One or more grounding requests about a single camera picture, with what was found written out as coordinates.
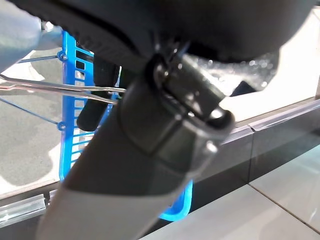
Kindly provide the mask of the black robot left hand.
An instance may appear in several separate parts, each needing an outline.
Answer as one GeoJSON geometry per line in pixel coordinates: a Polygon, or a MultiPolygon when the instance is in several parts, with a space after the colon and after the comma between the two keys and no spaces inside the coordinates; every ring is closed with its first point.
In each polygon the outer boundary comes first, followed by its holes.
{"type": "Polygon", "coordinates": [[[222,77],[255,73],[301,27],[313,0],[18,0],[137,75],[61,183],[39,240],[136,240],[214,159],[234,127],[222,77]]]}

